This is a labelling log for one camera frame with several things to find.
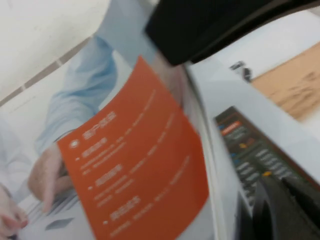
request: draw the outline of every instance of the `pamphlet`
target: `pamphlet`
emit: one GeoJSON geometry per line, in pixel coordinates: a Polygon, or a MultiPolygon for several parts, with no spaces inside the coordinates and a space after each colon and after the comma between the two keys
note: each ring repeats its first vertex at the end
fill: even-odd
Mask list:
{"type": "Polygon", "coordinates": [[[208,200],[200,138],[142,58],[114,99],[57,143],[98,240],[175,239],[208,200]]]}

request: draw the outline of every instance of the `black object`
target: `black object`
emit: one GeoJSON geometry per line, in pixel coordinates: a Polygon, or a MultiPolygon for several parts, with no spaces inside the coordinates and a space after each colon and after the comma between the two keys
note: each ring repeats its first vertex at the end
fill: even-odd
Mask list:
{"type": "Polygon", "coordinates": [[[161,0],[146,33],[170,64],[196,63],[273,20],[318,5],[320,0],[161,0]]]}
{"type": "Polygon", "coordinates": [[[308,183],[263,176],[256,187],[252,226],[242,224],[242,235],[235,239],[320,240],[319,213],[320,193],[308,183]]]}
{"type": "Polygon", "coordinates": [[[10,240],[17,240],[17,239],[18,239],[18,236],[17,236],[17,235],[8,236],[8,239],[10,239],[10,240]]]}

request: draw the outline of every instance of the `white surface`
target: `white surface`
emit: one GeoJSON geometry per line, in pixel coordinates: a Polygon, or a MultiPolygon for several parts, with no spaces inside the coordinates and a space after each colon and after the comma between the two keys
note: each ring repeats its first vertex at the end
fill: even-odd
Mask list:
{"type": "Polygon", "coordinates": [[[189,70],[202,96],[207,120],[211,123],[209,133],[218,181],[216,191],[223,209],[223,217],[220,219],[225,224],[224,228],[217,231],[224,231],[226,239],[231,240],[235,229],[238,192],[242,191],[232,161],[212,119],[235,106],[319,183],[320,142],[214,56],[190,66],[189,70]]]}
{"type": "Polygon", "coordinates": [[[109,0],[0,0],[0,99],[92,35],[109,0]]]}
{"type": "Polygon", "coordinates": [[[257,77],[320,41],[320,17],[301,11],[258,28],[215,54],[225,66],[244,61],[257,77]]]}

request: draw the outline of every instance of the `light blue shirt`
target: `light blue shirt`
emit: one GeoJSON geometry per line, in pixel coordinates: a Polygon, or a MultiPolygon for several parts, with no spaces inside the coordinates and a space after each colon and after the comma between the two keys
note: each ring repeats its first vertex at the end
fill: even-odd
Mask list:
{"type": "Polygon", "coordinates": [[[0,115],[0,183],[17,202],[29,193],[28,188],[23,186],[31,168],[32,162],[24,153],[19,138],[0,115]]]}
{"type": "Polygon", "coordinates": [[[143,34],[151,9],[143,0],[111,1],[97,33],[72,58],[63,89],[50,101],[45,129],[35,142],[39,154],[99,111],[117,81],[113,49],[131,67],[139,55],[152,63],[155,50],[143,34]]]}

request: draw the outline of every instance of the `finger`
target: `finger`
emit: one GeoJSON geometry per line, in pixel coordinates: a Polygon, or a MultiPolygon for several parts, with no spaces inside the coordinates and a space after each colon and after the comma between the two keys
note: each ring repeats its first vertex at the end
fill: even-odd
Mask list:
{"type": "Polygon", "coordinates": [[[0,234],[12,236],[17,233],[18,229],[21,228],[20,222],[9,214],[1,213],[0,218],[0,234]]]}
{"type": "Polygon", "coordinates": [[[50,149],[51,155],[44,165],[44,189],[43,189],[43,212],[51,209],[55,199],[56,181],[59,177],[59,170],[62,165],[60,150],[56,144],[50,149]]]}
{"type": "Polygon", "coordinates": [[[20,222],[20,227],[24,228],[28,224],[28,216],[26,212],[18,206],[15,206],[13,211],[16,219],[20,222]]]}
{"type": "Polygon", "coordinates": [[[62,176],[56,180],[55,183],[55,195],[61,194],[74,187],[71,178],[69,176],[62,176]]]}
{"type": "Polygon", "coordinates": [[[43,171],[43,163],[46,160],[45,158],[47,155],[45,152],[39,157],[39,159],[34,164],[32,171],[30,173],[30,176],[28,178],[28,187],[30,191],[33,193],[33,195],[39,199],[43,200],[43,193],[42,193],[42,179],[41,179],[41,172],[43,171]]]}

